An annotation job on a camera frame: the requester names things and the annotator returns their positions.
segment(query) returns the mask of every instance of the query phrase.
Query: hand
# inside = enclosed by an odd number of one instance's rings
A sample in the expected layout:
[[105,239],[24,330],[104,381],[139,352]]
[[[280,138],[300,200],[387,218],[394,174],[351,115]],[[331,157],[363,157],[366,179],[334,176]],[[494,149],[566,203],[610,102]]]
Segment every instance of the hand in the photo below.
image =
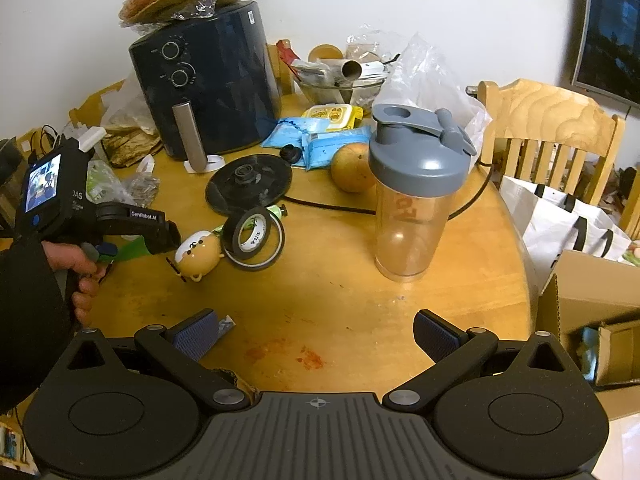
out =
[[74,305],[76,319],[82,323],[82,326],[88,326],[90,323],[89,312],[94,298],[98,295],[98,281],[104,276],[104,266],[93,263],[76,245],[43,242],[42,248],[51,270],[54,272],[56,270],[73,270],[81,276],[78,283],[79,290],[73,293],[71,301]]

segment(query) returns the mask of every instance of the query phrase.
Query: round wooden table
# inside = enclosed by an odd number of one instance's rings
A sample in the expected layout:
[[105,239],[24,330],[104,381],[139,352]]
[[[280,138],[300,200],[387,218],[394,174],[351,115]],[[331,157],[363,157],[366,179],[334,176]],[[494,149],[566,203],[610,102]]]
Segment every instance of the round wooden table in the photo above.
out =
[[[284,102],[283,116],[300,114],[304,103],[298,99]],[[260,152],[276,153],[254,147],[225,159]],[[161,185],[152,206],[177,223],[183,238],[225,221],[204,200],[210,174],[187,174],[164,152],[156,156],[154,173]],[[474,169],[454,208],[483,179]],[[327,170],[294,169],[288,195],[375,207],[374,190],[343,193]],[[386,279],[375,267],[373,216],[284,203],[286,246],[274,266],[245,272],[223,258],[201,282],[184,283],[164,255],[119,263],[102,284],[94,326],[106,336],[131,336],[146,324],[171,326],[213,308],[237,325],[202,359],[206,367],[234,370],[260,390],[372,391],[379,397],[432,364],[412,335],[412,320],[422,308],[463,330],[484,326],[501,338],[528,337],[521,249],[492,184],[447,223],[424,277],[405,284]]]

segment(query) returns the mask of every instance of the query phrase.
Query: red stain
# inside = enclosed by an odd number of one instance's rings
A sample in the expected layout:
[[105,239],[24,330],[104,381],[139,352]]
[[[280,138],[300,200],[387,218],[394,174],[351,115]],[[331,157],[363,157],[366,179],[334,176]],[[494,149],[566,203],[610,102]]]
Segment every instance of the red stain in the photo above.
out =
[[301,363],[306,370],[319,370],[324,367],[324,361],[322,361],[322,358],[313,350],[303,346],[300,353],[304,354],[304,357],[299,357],[296,361]]
[[244,353],[244,357],[246,357],[251,364],[256,364],[260,359],[264,359],[270,352],[274,354],[286,353],[287,345],[288,343],[285,338],[272,339],[271,341],[255,348],[249,348]]

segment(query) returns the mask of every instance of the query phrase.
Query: crosshair logo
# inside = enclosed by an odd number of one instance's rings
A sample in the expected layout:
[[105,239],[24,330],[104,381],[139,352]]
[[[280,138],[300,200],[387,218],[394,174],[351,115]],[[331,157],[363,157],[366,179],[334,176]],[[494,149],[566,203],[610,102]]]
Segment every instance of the crosshair logo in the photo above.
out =
[[330,404],[330,402],[327,402],[320,397],[316,397],[315,399],[310,400],[307,404],[311,404],[316,410],[319,410],[320,408],[324,408],[326,405]]

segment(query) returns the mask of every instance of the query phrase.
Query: gray bottle lid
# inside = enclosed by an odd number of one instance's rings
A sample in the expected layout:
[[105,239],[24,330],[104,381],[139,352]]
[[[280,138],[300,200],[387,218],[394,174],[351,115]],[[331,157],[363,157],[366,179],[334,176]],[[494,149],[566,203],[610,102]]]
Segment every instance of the gray bottle lid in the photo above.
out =
[[378,128],[369,142],[369,166],[382,184],[405,195],[434,198],[465,183],[476,149],[447,109],[434,113],[377,104],[372,115]]

